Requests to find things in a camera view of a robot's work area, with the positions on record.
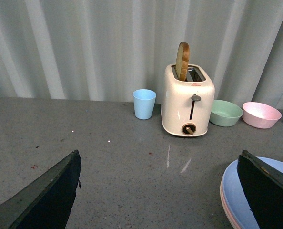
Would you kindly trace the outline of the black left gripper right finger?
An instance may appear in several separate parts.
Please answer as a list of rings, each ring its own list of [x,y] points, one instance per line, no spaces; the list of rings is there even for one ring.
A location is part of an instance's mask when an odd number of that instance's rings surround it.
[[[237,173],[261,229],[283,229],[283,173],[247,150],[238,156]]]

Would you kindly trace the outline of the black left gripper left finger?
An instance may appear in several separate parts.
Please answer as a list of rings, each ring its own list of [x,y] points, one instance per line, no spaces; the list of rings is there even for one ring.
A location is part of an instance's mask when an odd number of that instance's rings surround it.
[[[81,156],[74,150],[0,205],[0,229],[63,229],[81,187]]]

